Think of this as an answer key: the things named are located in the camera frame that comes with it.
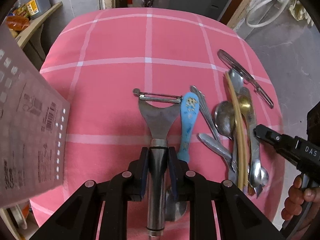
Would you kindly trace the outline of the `person's right hand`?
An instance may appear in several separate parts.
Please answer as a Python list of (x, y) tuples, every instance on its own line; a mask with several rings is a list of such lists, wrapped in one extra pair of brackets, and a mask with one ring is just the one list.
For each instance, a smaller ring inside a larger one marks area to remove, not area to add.
[(300, 189), (301, 186), (302, 177), (296, 176), (293, 185), (289, 188), (289, 195), (285, 199), (281, 217), (283, 220), (290, 220), (293, 216), (298, 216), (302, 213), (303, 202), (312, 203), (312, 206), (302, 223), (302, 227), (304, 227), (313, 221), (319, 211), (319, 187), (307, 188), (302, 191)]

